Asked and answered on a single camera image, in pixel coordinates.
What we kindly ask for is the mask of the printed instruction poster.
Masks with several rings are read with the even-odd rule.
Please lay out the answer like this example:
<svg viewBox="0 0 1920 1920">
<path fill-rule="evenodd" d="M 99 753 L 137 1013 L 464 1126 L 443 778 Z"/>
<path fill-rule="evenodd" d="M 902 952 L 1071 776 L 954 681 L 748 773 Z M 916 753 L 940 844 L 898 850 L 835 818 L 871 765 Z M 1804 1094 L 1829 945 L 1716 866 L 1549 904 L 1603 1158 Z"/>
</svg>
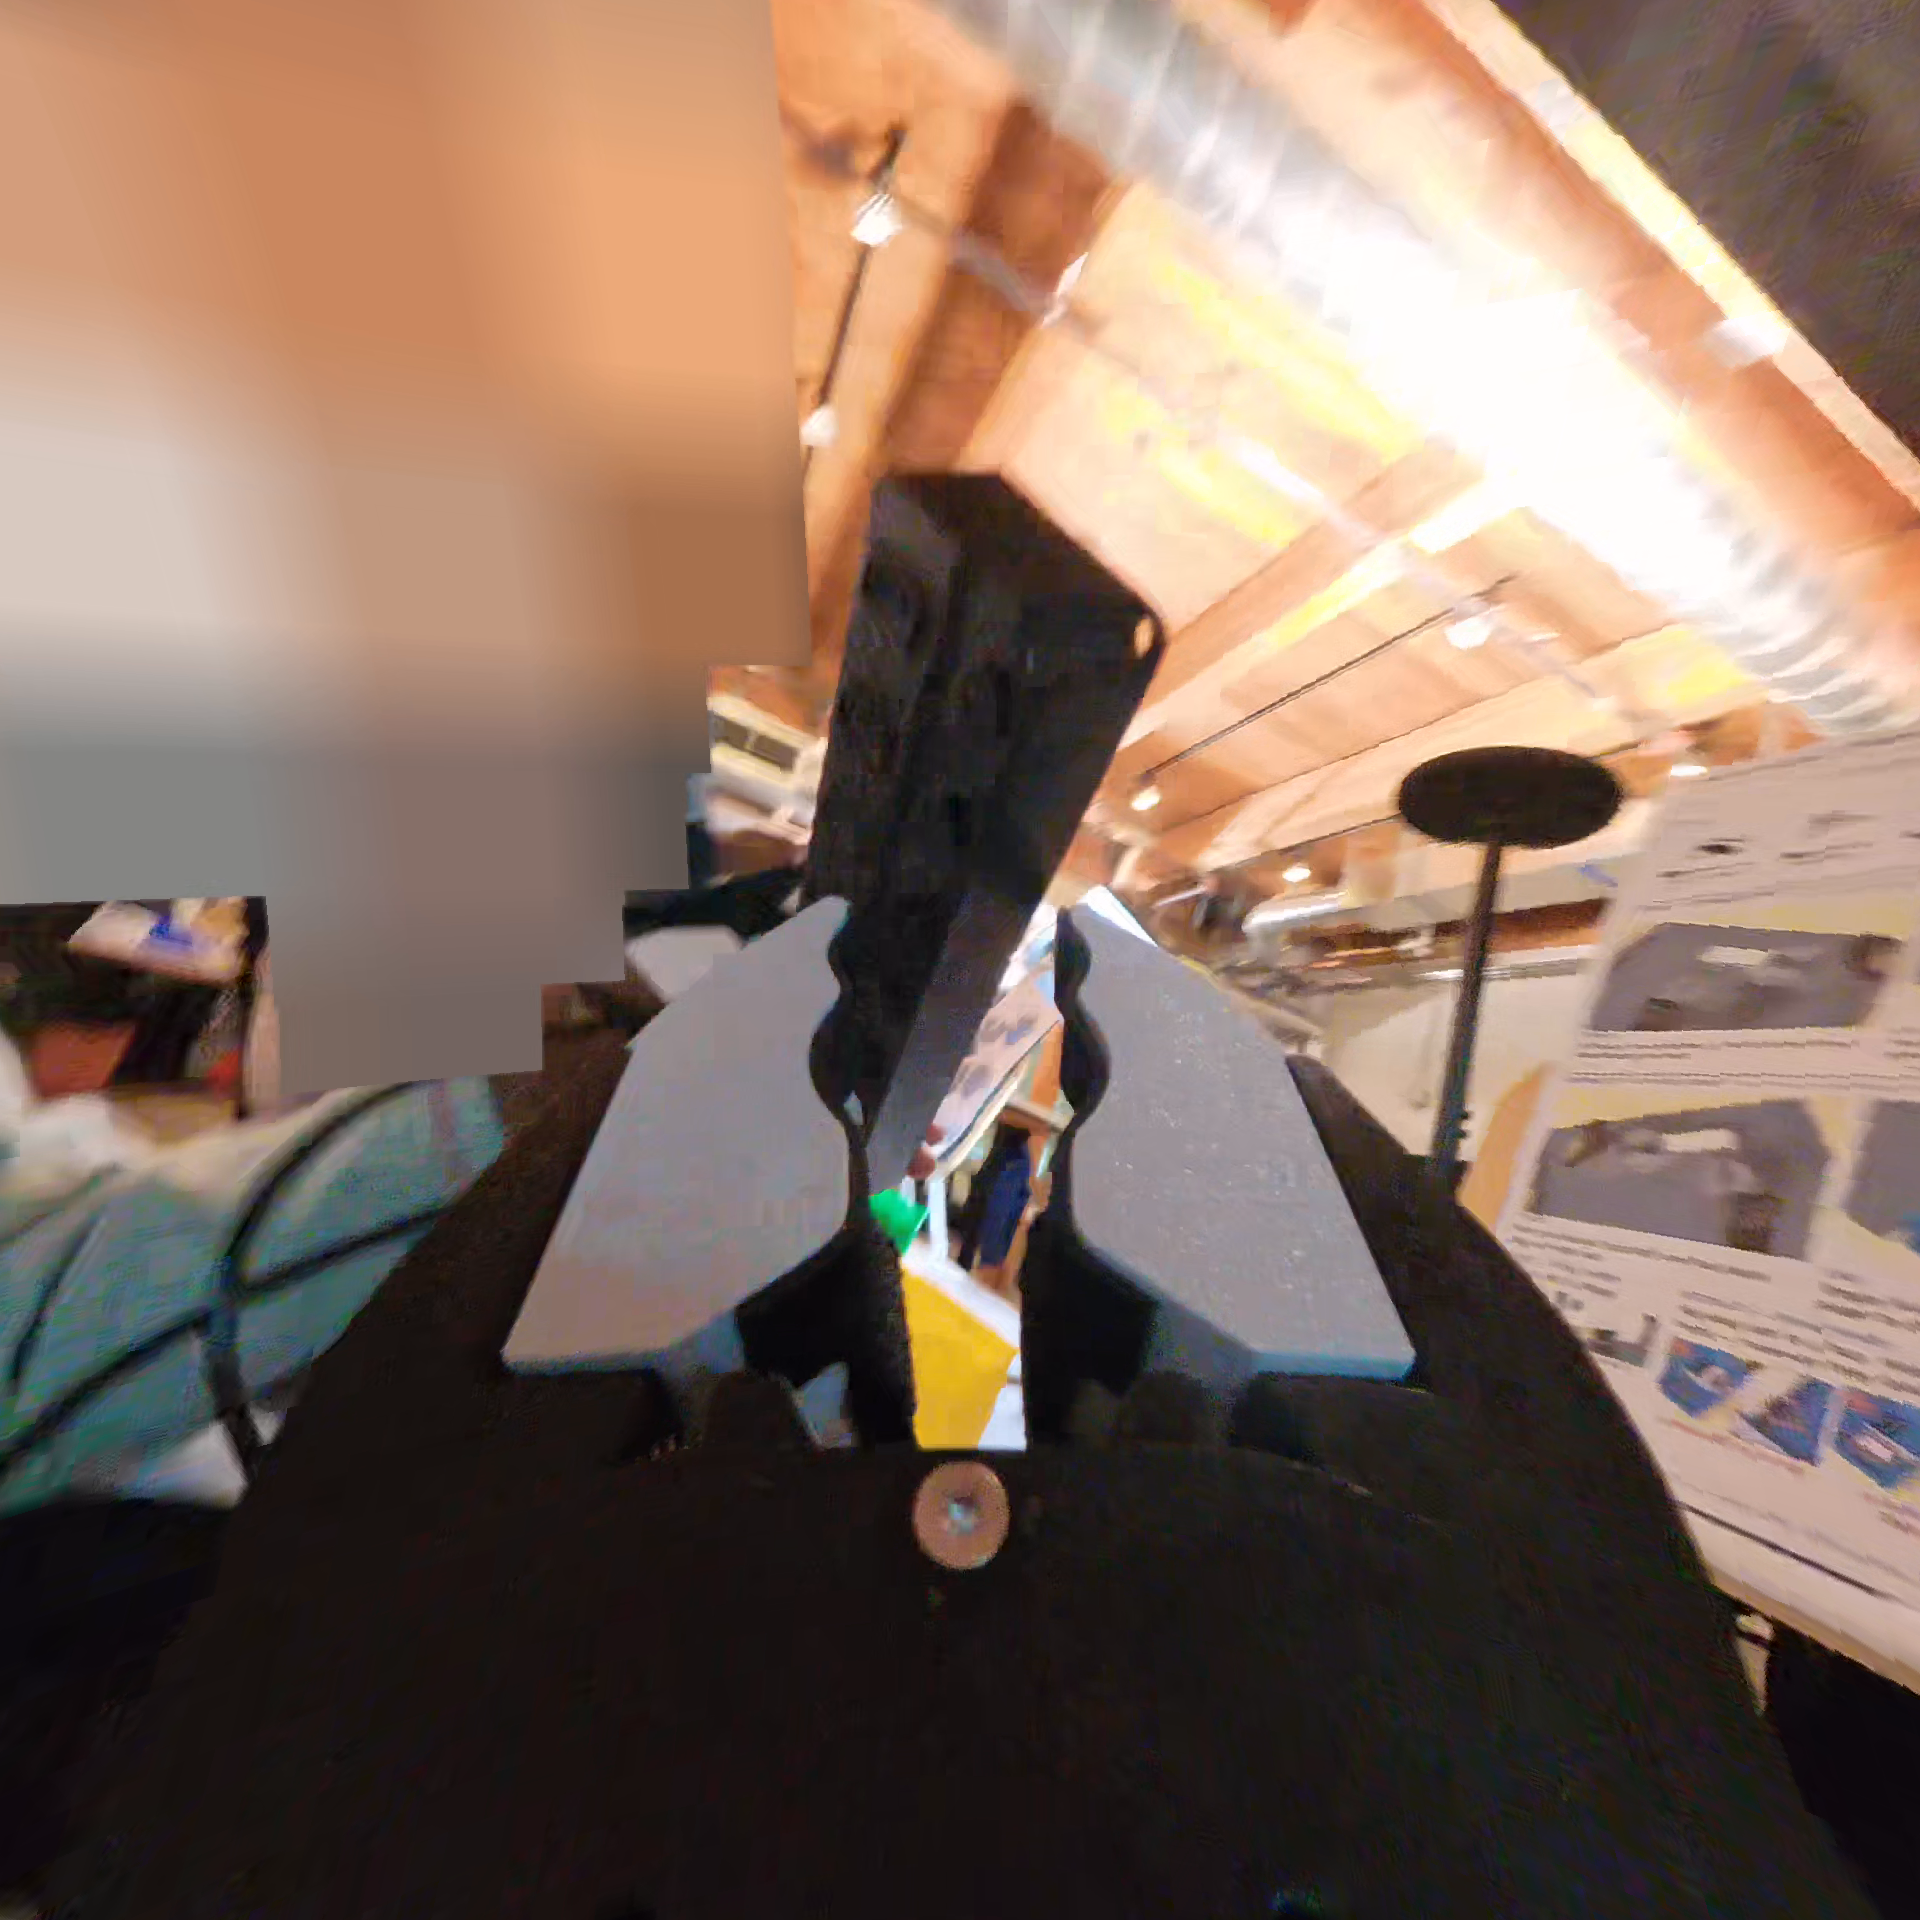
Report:
<svg viewBox="0 0 1920 1920">
<path fill-rule="evenodd" d="M 1685 781 L 1499 1238 L 1680 1506 L 1917 1579 L 1915 732 Z"/>
</svg>

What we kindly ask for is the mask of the person's torso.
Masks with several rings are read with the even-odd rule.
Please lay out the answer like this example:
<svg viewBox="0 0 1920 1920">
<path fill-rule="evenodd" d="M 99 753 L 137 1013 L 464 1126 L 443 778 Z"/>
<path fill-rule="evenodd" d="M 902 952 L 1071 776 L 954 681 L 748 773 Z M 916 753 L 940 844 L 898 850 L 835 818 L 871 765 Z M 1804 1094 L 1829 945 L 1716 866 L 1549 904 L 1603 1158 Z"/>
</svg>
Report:
<svg viewBox="0 0 1920 1920">
<path fill-rule="evenodd" d="M 301 1375 L 505 1139 L 487 1080 L 401 1083 L 6 1177 L 4 1519 L 111 1496 Z"/>
</svg>

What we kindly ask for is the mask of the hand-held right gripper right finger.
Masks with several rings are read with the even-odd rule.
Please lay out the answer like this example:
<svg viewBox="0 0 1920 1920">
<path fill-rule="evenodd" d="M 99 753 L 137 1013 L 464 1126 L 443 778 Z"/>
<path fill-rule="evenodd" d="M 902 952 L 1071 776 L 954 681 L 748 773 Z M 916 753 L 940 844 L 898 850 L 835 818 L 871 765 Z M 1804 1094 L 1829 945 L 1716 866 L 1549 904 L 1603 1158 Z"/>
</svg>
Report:
<svg viewBox="0 0 1920 1920">
<path fill-rule="evenodd" d="M 1029 1377 L 1404 1380 L 1413 1346 L 1284 1046 L 1078 906 L 1054 945 L 1067 1129 L 1028 1269 Z"/>
</svg>

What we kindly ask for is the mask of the black microphone on boom pole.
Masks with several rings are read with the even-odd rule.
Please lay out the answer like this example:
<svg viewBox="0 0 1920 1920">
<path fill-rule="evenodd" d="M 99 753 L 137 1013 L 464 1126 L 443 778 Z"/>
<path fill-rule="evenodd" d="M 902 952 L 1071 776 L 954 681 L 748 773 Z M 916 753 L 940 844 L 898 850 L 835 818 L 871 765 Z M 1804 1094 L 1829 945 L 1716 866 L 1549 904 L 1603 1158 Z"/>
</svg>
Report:
<svg viewBox="0 0 1920 1920">
<path fill-rule="evenodd" d="M 1459 962 L 1449 1051 L 1426 1148 L 1436 1188 L 1460 1182 L 1468 1083 L 1474 1056 L 1488 943 L 1506 853 L 1555 853 L 1592 839 L 1625 804 L 1618 776 L 1599 759 L 1537 748 L 1478 748 L 1432 757 L 1398 785 L 1405 828 L 1435 844 L 1479 853 L 1474 897 Z"/>
</svg>

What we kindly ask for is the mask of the yellow plastic bin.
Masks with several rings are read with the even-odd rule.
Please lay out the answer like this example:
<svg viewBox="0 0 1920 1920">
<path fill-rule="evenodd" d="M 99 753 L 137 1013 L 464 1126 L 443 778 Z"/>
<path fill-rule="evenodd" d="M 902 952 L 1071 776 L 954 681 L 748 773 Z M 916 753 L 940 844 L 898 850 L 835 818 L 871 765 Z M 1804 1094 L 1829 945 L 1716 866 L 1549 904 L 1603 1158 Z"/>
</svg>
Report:
<svg viewBox="0 0 1920 1920">
<path fill-rule="evenodd" d="M 993 1445 L 998 1405 L 1016 1382 L 1018 1312 L 943 1269 L 904 1265 L 902 1299 L 916 1394 L 911 1433 L 921 1451 Z"/>
</svg>

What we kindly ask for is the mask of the silver air duct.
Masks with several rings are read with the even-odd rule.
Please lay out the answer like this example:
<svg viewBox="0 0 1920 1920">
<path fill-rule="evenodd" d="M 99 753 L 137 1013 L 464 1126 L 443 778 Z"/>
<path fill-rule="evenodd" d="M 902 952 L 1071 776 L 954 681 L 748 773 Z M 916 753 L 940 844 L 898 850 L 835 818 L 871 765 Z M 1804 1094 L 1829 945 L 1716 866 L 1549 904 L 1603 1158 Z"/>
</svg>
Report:
<svg viewBox="0 0 1920 1920">
<path fill-rule="evenodd" d="M 1674 410 L 1564 273 L 1444 234 L 1179 4 L 935 10 L 1046 125 L 1291 301 L 1385 399 L 1825 732 L 1915 722 L 1915 628 L 1867 613 L 1685 449 Z"/>
</svg>

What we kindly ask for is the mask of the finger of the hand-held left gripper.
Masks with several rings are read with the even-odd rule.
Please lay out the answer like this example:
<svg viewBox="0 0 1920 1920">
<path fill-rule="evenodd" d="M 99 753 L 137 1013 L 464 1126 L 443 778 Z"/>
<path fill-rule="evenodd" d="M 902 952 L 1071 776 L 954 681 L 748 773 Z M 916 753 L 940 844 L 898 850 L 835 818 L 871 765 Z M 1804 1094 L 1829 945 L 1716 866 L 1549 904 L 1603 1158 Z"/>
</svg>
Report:
<svg viewBox="0 0 1920 1920">
<path fill-rule="evenodd" d="M 897 1188 L 921 1152 L 1039 899 L 965 892 L 928 960 L 898 979 L 888 1007 L 884 1074 L 867 1120 L 867 1189 Z"/>
</svg>

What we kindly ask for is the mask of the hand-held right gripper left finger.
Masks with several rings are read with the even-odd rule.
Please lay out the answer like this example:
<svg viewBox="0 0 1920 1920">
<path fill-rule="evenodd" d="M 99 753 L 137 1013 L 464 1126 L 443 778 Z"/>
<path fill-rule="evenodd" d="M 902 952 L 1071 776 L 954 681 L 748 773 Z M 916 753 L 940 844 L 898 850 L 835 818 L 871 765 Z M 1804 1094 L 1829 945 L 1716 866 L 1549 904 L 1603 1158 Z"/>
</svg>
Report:
<svg viewBox="0 0 1920 1920">
<path fill-rule="evenodd" d="M 747 1368 L 740 1309 L 820 1255 L 852 1205 L 848 1142 L 808 1065 L 845 919 L 820 899 L 712 947 L 632 1040 L 501 1345 L 512 1372 Z"/>
</svg>

